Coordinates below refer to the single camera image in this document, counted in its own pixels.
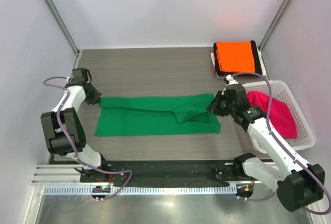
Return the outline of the green t-shirt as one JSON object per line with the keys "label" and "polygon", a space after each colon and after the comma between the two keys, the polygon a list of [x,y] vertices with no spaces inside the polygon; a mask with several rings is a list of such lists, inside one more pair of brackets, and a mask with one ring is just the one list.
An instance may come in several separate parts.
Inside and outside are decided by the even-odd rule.
{"label": "green t-shirt", "polygon": [[104,97],[95,135],[153,136],[219,133],[221,124],[206,107],[212,93],[186,96]]}

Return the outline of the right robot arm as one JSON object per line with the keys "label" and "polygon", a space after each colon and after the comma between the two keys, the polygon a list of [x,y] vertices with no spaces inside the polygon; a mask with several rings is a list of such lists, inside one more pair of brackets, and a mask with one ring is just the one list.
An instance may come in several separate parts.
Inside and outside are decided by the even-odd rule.
{"label": "right robot arm", "polygon": [[272,167],[252,153],[233,160],[233,174],[238,180],[253,177],[272,189],[289,212],[306,207],[327,195],[325,172],[319,164],[311,165],[292,149],[273,127],[268,115],[252,106],[245,88],[237,83],[218,91],[207,111],[218,116],[231,116],[251,137],[262,144],[275,163]]}

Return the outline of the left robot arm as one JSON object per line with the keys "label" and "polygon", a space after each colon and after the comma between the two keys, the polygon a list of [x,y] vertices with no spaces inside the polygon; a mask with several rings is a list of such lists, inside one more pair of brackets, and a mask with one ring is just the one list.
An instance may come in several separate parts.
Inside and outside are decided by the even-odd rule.
{"label": "left robot arm", "polygon": [[101,102],[101,93],[92,85],[92,76],[86,68],[72,70],[65,86],[52,85],[52,77],[43,84],[62,89],[64,94],[51,111],[40,117],[46,146],[50,154],[68,157],[83,166],[77,171],[82,175],[92,176],[99,182],[105,182],[110,176],[110,169],[105,158],[86,143],[86,135],[78,117],[78,110],[83,102],[92,106]]}

